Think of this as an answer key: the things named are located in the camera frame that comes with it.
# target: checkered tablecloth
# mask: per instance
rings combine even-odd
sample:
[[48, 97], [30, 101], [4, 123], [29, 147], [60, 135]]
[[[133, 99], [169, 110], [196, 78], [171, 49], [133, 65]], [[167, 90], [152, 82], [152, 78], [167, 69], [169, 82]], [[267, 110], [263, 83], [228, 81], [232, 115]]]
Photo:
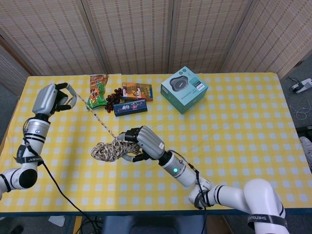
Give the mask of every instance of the checkered tablecloth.
[[[123, 81], [151, 83], [154, 101], [144, 113], [115, 117], [104, 108], [100, 118], [118, 133], [147, 125], [166, 149], [183, 154], [201, 175], [214, 183], [243, 188], [253, 178], [268, 180], [286, 208], [312, 207], [312, 175], [295, 132], [278, 80], [272, 73], [199, 74], [209, 89], [200, 102], [181, 115], [161, 94], [169, 75], [110, 75], [107, 94]], [[89, 76], [29, 77], [10, 124], [0, 172], [20, 167], [13, 157], [22, 140], [22, 126], [40, 89], [70, 83], [89, 96]], [[90, 156], [99, 141], [112, 137], [81, 101], [73, 110], [55, 113], [42, 157], [61, 189], [84, 211], [194, 210], [183, 188], [157, 161], [114, 163]], [[210, 209], [224, 209], [215, 205]], [[76, 211], [57, 191], [42, 166], [28, 190], [3, 194], [0, 213]]]

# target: black cable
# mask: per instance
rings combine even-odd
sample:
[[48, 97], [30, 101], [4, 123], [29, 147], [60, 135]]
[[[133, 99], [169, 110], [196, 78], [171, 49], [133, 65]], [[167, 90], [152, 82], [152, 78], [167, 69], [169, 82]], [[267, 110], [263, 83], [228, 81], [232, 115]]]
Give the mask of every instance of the black cable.
[[[83, 234], [82, 228], [84, 227], [84, 225], [86, 225], [86, 224], [88, 224], [88, 223], [91, 223], [90, 221], [85, 222], [86, 220], [87, 220], [86, 218], [83, 220], [83, 222], [81, 223], [79, 229], [75, 232], [75, 234], [78, 234], [79, 231], [81, 232], [81, 234]], [[95, 222], [96, 224], [97, 224], [97, 223], [103, 224], [103, 222], [97, 221], [97, 217], [95, 218], [95, 220], [92, 220], [92, 222]]]
[[299, 81], [297, 78], [294, 77], [287, 77], [288, 79], [290, 79], [293, 82], [296, 82], [296, 84], [302, 84], [301, 81]]
[[48, 169], [47, 165], [45, 165], [44, 162], [43, 162], [42, 164], [43, 164], [43, 166], [45, 167], [45, 169], [46, 169], [47, 173], [49, 174], [49, 176], [51, 177], [51, 179], [53, 180], [53, 182], [55, 183], [55, 185], [56, 185], [56, 187], [57, 187], [59, 193], [60, 193], [73, 207], [75, 207], [79, 212], [81, 212], [81, 213], [92, 223], [92, 226], [93, 226], [93, 228], [94, 228], [95, 233], [96, 233], [96, 234], [99, 234], [100, 232], [99, 232], [99, 230], [95, 227], [94, 222], [91, 220], [91, 218], [90, 218], [84, 211], [82, 211], [81, 209], [79, 209], [79, 208], [62, 192], [62, 190], [60, 189], [58, 183], [56, 182], [56, 180], [54, 179], [54, 177], [53, 177], [53, 175], [51, 174], [50, 170]]
[[[200, 185], [200, 182], [199, 182], [199, 171], [197, 169], [195, 169], [195, 173], [196, 173], [196, 180], [197, 180], [197, 183], [199, 185], [199, 189], [200, 189], [200, 192], [203, 196], [203, 199], [205, 201], [205, 196], [204, 196], [204, 192], [203, 192], [203, 189], [201, 188], [201, 185]], [[205, 210], [205, 220], [204, 220], [204, 225], [203, 225], [203, 228], [201, 229], [201, 233], [200, 234], [203, 234], [204, 233], [204, 229], [205, 229], [205, 225], [206, 225], [206, 220], [207, 220], [207, 210], [206, 210], [206, 207], [204, 206], [204, 210]]]
[[[26, 139], [26, 137], [25, 137], [25, 132], [26, 132], [26, 131], [25, 131], [25, 126], [28, 124], [28, 122], [29, 122], [30, 119], [31, 119], [31, 118], [28, 118], [28, 119], [24, 122], [23, 130], [22, 130], [22, 131], [23, 131], [23, 140], [24, 140], [25, 144], [28, 144], [28, 145], [29, 145], [29, 141], [28, 141], [28, 140]], [[29, 147], [30, 147], [30, 149], [32, 150], [32, 153], [35, 154], [35, 156], [39, 156], [39, 154], [38, 154], [36, 151], [34, 151], [30, 145], [29, 145]], [[45, 169], [46, 169], [47, 173], [49, 174], [49, 176], [51, 177], [51, 179], [53, 180], [53, 182], [55, 183], [55, 185], [56, 185], [58, 191], [60, 192], [60, 194], [61, 194], [73, 207], [75, 207], [79, 212], [81, 212], [81, 213], [92, 223], [92, 226], [93, 226], [93, 228], [94, 228], [95, 234], [100, 234], [100, 230], [97, 229], [97, 228], [95, 227], [94, 222], [90, 219], [90, 217], [89, 217], [85, 212], [83, 212], [81, 209], [79, 209], [79, 208], [62, 192], [62, 190], [60, 189], [60, 187], [59, 187], [57, 181], [54, 179], [54, 177], [53, 177], [53, 175], [51, 174], [51, 172], [50, 172], [49, 168], [47, 167], [47, 165], [46, 165], [44, 162], [42, 162], [42, 164], [43, 164], [43, 166], [45, 167]]]
[[287, 78], [292, 80], [293, 82], [301, 83], [297, 78], [294, 78], [294, 77], [287, 77]]
[[[200, 189], [200, 193], [202, 194], [202, 198], [204, 200], [204, 202], [206, 202], [207, 204], [209, 204], [208, 201], [205, 201], [205, 196], [204, 196], [204, 192], [203, 192], [203, 189], [201, 188], [201, 185], [200, 185], [200, 181], [199, 181], [199, 171], [192, 165], [190, 164], [189, 162], [187, 162], [187, 164], [190, 166], [190, 168], [195, 172], [196, 174], [196, 180], [197, 180], [197, 183], [199, 185], [199, 189]], [[204, 207], [204, 210], [205, 210], [205, 220], [204, 220], [204, 225], [203, 225], [203, 228], [201, 229], [201, 233], [200, 234], [203, 234], [204, 233], [204, 229], [205, 229], [205, 225], [206, 225], [206, 220], [207, 220], [207, 209], [206, 207], [203, 205]]]

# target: product box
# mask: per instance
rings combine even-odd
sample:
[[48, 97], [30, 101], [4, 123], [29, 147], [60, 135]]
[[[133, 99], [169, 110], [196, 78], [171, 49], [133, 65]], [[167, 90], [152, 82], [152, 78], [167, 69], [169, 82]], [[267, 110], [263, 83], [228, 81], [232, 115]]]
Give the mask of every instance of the product box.
[[161, 83], [160, 92], [183, 114], [205, 96], [207, 89], [207, 84], [190, 69], [183, 67]]
[[115, 116], [130, 115], [144, 111], [147, 111], [146, 100], [144, 99], [114, 105]]
[[153, 101], [153, 90], [150, 84], [123, 82], [123, 99]]

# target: coiled rope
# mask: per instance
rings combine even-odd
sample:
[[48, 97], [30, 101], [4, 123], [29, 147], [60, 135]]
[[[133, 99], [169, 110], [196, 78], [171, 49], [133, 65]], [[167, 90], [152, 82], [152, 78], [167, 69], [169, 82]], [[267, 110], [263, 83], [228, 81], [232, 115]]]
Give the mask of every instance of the coiled rope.
[[[78, 97], [86, 105], [86, 107], [88, 107], [87, 102], [79, 94], [76, 94], [75, 96]], [[89, 110], [114, 139], [111, 143], [99, 142], [91, 150], [91, 156], [93, 158], [105, 162], [114, 162], [115, 160], [122, 157], [123, 154], [141, 154], [140, 147], [136, 143], [118, 140], [114, 133], [106, 126], [106, 124], [98, 117], [98, 115], [91, 108]]]

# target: teal box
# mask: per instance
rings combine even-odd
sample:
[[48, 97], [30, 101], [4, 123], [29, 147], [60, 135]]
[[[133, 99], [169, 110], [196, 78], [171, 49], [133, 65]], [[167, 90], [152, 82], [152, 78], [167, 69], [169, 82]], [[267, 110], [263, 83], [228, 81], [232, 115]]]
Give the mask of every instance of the teal box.
[[183, 114], [205, 96], [207, 89], [207, 84], [190, 69], [183, 67], [161, 83], [160, 92]]

